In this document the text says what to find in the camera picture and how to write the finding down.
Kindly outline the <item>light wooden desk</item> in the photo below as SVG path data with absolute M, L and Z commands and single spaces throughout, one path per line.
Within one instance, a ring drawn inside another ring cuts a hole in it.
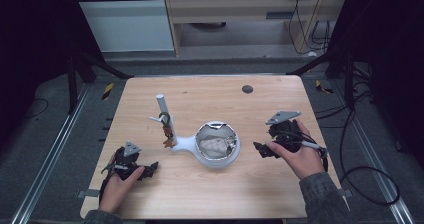
M 219 23 L 281 20 L 295 50 L 312 47 L 309 39 L 318 21 L 338 19 L 345 0 L 168 0 L 170 22 Z

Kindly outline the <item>keychain with green loop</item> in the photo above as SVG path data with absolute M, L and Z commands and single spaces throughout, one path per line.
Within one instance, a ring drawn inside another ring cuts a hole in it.
M 159 121 L 162 123 L 162 129 L 166 140 L 163 142 L 165 148 L 173 148 L 176 145 L 173 129 L 171 127 L 171 117 L 167 112 L 159 114 Z

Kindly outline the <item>white cabinet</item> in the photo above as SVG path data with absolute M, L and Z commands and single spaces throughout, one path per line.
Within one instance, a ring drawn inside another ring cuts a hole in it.
M 165 2 L 81 2 L 103 53 L 173 51 Z

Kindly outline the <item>aluminium floor rail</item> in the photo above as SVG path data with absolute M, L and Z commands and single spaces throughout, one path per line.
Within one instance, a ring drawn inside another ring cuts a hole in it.
M 339 161 L 342 170 L 340 183 L 349 184 L 358 196 L 361 196 L 368 202 L 389 208 L 397 224 L 416 224 L 407 205 L 402 199 L 399 185 L 389 175 L 387 168 L 384 166 L 375 149 L 372 147 L 363 126 L 355 116 L 354 109 L 351 110 L 348 108 L 344 100 L 342 84 L 339 81 L 334 80 L 331 80 L 330 83 L 335 95 L 342 104 L 342 112 L 346 115 L 346 119 L 342 125 L 342 136 L 339 142 Z M 345 166 L 343 159 L 343 147 L 347 131 L 351 131 L 353 137 L 356 139 L 356 144 L 360 148 L 362 156 L 365 158 L 365 165 L 357 165 L 349 168 Z M 373 199 L 369 195 L 366 195 L 364 191 L 353 182 L 352 174 L 360 171 L 370 173 L 378 186 L 381 196 L 383 197 L 382 200 Z
M 81 92 L 77 96 L 77 104 L 74 110 L 67 115 L 60 131 L 58 132 L 43 164 L 41 165 L 35 180 L 33 181 L 30 189 L 28 190 L 25 198 L 16 210 L 11 224 L 27 224 L 31 214 L 44 191 L 47 182 L 51 176 L 53 169 L 65 147 L 67 140 L 80 116 L 80 113 L 87 100 L 87 95 L 91 89 L 90 85 L 84 84 Z

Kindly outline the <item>white stand with bowl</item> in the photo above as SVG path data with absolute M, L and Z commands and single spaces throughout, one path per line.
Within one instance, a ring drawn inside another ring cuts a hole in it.
M 157 94 L 156 100 L 159 106 L 160 113 L 167 112 L 171 117 L 171 127 L 173 129 L 174 138 L 176 145 L 173 148 L 169 148 L 172 152 L 190 152 L 196 158 L 198 162 L 209 168 L 225 168 L 232 164 L 238 157 L 241 151 L 241 142 L 239 136 L 236 134 L 234 129 L 225 122 L 222 121 L 209 121 L 204 123 L 199 130 L 192 136 L 183 137 L 176 134 L 174 128 L 173 116 L 169 113 L 165 96 L 163 94 Z M 159 122 L 158 117 L 151 117 L 151 120 Z M 218 160 L 211 160 L 205 158 L 198 148 L 198 143 L 203 139 L 210 139 L 213 137 L 229 137 L 232 136 L 236 139 L 236 147 L 229 157 Z

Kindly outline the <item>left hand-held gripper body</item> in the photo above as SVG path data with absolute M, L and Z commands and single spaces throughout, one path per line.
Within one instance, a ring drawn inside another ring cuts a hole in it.
M 126 180 L 138 167 L 136 163 L 141 148 L 130 141 L 127 141 L 124 146 L 118 148 L 112 156 L 111 161 L 102 170 L 111 173 L 114 171 L 122 180 Z

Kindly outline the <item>pale patterned fabric pouch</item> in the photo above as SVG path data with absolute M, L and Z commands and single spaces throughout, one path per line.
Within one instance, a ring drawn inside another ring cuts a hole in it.
M 230 156 L 236 147 L 236 139 L 229 137 L 213 137 L 198 143 L 202 155 L 211 160 L 224 159 Z

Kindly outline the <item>person's left hand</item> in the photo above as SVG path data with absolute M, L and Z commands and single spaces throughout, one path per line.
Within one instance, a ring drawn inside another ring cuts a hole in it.
M 140 166 L 125 180 L 122 180 L 118 174 L 112 172 L 104 188 L 99 210 L 115 213 L 143 171 L 144 167 Z

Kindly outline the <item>yellow and black tape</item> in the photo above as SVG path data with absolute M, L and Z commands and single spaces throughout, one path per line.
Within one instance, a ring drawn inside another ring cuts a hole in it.
M 102 100 L 107 100 L 109 98 L 110 93 L 113 89 L 113 86 L 114 86 L 114 83 L 108 83 L 106 85 L 105 90 L 104 90 L 103 95 L 102 95 L 102 98 L 101 98 Z
M 327 93 L 327 94 L 334 93 L 333 89 L 331 89 L 331 88 L 324 88 L 319 80 L 316 80 L 315 81 L 315 89 L 318 90 L 318 91 Z

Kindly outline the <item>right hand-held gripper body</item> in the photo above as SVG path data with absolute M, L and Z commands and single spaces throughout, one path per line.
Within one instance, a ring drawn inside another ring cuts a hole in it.
M 276 143 L 292 153 L 297 152 L 302 146 L 313 148 L 319 153 L 326 153 L 326 148 L 318 145 L 309 135 L 300 130 L 295 120 L 300 115 L 300 111 L 277 111 L 266 121 L 269 125 L 268 133 Z

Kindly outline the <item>black metal frame leg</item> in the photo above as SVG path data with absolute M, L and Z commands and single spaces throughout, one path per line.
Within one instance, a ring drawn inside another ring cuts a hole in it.
M 69 114 L 76 110 L 78 104 L 76 75 L 79 75 L 84 83 L 93 83 L 96 80 L 96 74 L 92 70 L 92 66 L 99 67 L 120 79 L 133 78 L 133 75 L 121 72 L 112 66 L 109 66 L 105 61 L 95 58 L 87 53 L 78 51 L 71 52 L 67 60 Z
M 329 65 L 325 71 L 325 75 L 330 78 L 336 78 L 344 73 L 344 100 L 349 109 L 354 109 L 353 100 L 353 55 L 349 49 L 334 48 L 325 54 L 315 58 L 303 67 L 288 72 L 288 75 L 301 76 L 307 71 L 315 68 L 319 64 L 328 62 Z

